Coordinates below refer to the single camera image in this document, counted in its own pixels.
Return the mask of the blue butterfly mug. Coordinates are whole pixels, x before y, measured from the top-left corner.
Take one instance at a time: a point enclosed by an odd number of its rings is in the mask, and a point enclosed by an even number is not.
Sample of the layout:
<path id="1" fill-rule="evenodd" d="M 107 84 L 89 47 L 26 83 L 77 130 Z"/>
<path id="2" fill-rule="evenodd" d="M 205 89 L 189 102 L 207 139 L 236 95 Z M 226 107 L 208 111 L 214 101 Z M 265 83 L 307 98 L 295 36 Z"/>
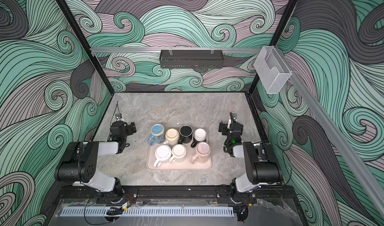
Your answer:
<path id="1" fill-rule="evenodd" d="M 155 124 L 151 128 L 151 136 L 148 138 L 148 144 L 154 146 L 164 142 L 165 139 L 165 127 L 161 124 Z"/>

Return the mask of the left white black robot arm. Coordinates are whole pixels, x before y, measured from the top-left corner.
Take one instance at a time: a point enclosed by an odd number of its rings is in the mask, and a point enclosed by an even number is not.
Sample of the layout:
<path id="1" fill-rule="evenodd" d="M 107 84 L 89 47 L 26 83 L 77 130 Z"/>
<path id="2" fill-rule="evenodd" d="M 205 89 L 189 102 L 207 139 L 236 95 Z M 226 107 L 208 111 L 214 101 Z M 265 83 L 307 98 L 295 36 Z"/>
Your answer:
<path id="1" fill-rule="evenodd" d="M 77 141 L 69 143 L 55 170 L 59 182 L 80 183 L 101 193 L 125 195 L 120 180 L 97 169 L 97 160 L 106 155 L 120 154 L 129 146 L 127 137 L 137 132 L 134 122 L 113 122 L 109 141 Z"/>

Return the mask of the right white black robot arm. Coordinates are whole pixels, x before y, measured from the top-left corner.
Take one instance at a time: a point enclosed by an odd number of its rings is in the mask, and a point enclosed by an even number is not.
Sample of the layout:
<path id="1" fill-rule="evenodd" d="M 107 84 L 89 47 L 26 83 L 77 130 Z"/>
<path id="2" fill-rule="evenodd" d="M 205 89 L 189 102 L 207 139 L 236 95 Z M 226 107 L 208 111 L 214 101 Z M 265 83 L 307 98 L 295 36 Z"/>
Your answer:
<path id="1" fill-rule="evenodd" d="M 223 150 L 234 158 L 243 158 L 246 172 L 232 180 L 230 194 L 249 193 L 262 186 L 275 186 L 283 180 L 283 172 L 275 154 L 264 142 L 245 142 L 241 136 L 244 126 L 231 119 L 219 123 L 218 132 L 226 136 Z"/>

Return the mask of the cream speckled mug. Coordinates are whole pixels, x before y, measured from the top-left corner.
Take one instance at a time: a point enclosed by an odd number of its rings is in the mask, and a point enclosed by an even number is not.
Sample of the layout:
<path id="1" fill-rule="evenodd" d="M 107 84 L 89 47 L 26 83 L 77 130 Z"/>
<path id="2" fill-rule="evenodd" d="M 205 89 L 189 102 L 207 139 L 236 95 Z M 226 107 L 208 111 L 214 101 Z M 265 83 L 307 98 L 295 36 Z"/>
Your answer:
<path id="1" fill-rule="evenodd" d="M 180 139 L 179 131 L 174 128 L 171 128 L 166 131 L 165 141 L 163 142 L 163 144 L 167 144 L 169 147 L 172 148 L 173 146 L 178 144 L 179 139 Z"/>

